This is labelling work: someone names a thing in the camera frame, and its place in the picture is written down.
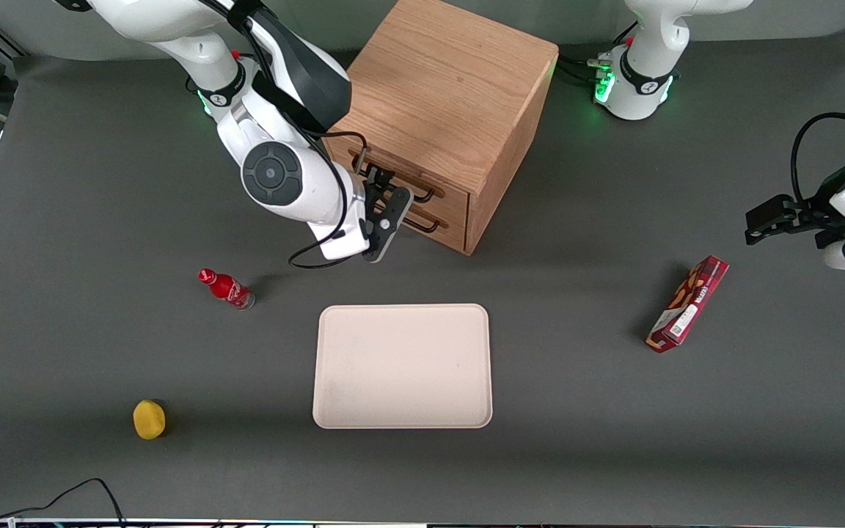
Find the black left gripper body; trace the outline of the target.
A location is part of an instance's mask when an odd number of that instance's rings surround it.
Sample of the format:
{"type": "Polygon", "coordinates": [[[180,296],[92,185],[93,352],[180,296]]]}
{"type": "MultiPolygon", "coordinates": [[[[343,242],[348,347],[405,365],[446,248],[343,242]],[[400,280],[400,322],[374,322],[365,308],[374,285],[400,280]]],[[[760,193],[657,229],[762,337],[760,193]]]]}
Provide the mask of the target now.
{"type": "Polygon", "coordinates": [[[822,181],[819,189],[808,198],[808,219],[813,221],[845,221],[842,213],[830,200],[845,190],[845,165],[822,181]]]}

